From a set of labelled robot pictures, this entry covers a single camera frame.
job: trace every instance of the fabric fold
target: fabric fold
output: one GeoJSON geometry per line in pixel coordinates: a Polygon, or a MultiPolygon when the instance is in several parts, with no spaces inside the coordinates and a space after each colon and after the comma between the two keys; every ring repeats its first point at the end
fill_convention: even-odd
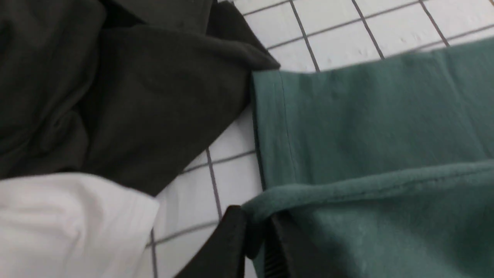
{"type": "Polygon", "coordinates": [[[0,0],[0,179],[85,172],[156,195],[247,106],[251,70],[279,68],[230,3],[156,2],[200,5],[186,32],[147,2],[0,0]]]}

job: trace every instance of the clothing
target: clothing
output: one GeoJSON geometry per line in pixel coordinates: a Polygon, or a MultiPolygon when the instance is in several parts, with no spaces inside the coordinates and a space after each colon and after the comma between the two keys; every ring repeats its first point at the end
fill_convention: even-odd
{"type": "Polygon", "coordinates": [[[227,2],[196,1],[207,35],[134,2],[0,0],[0,179],[86,172],[156,195],[246,107],[251,70],[279,67],[227,2]]]}
{"type": "Polygon", "coordinates": [[[87,174],[0,182],[2,278],[133,278],[159,203],[87,174]]]}
{"type": "Polygon", "coordinates": [[[492,277],[493,49],[254,73],[253,225],[289,210],[346,277],[492,277]]]}

